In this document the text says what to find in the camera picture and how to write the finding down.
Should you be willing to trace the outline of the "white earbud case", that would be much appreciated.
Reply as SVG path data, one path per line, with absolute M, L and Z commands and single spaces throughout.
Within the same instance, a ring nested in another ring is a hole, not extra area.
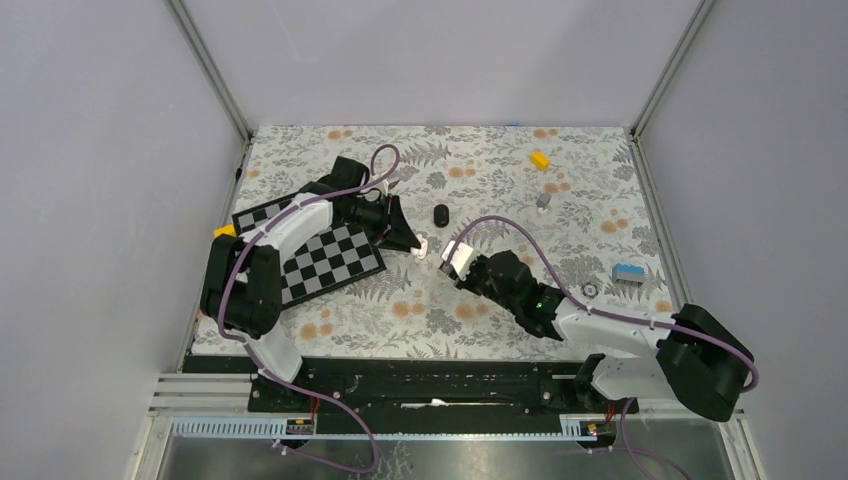
M 426 239 L 419 241 L 419 247 L 418 248 L 411 248 L 410 249 L 410 253 L 416 259 L 419 259 L 419 260 L 423 260 L 426 257 L 427 251 L 428 251 L 428 242 L 427 242 Z

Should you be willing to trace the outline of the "black earbud charging case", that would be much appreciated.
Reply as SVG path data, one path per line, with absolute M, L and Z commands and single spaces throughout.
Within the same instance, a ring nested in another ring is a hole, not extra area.
M 433 223 L 438 228 L 444 228 L 450 223 L 450 210 L 445 204 L 438 204 L 433 208 Z

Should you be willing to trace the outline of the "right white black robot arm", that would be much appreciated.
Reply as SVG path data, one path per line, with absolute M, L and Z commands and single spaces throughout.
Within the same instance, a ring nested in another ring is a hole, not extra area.
M 624 352 L 586 359 L 573 386 L 583 410 L 597 412 L 631 397 L 676 400 L 705 419 L 726 422 L 754 379 L 753 354 L 700 306 L 651 315 L 594 304 L 538 281 L 511 251 L 487 257 L 451 243 L 441 258 L 456 288 L 510 312 L 526 333 Z

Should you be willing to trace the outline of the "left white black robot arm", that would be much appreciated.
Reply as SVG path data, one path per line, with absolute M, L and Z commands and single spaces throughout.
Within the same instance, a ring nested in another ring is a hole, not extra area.
M 427 252 L 399 197 L 371 174 L 339 156 L 329 174 L 280 205 L 250 212 L 211 245 L 200 310 L 275 380 L 271 395 L 285 410 L 304 407 L 311 387 L 297 375 L 302 356 L 279 323 L 281 313 L 384 270 L 382 250 L 417 258 Z

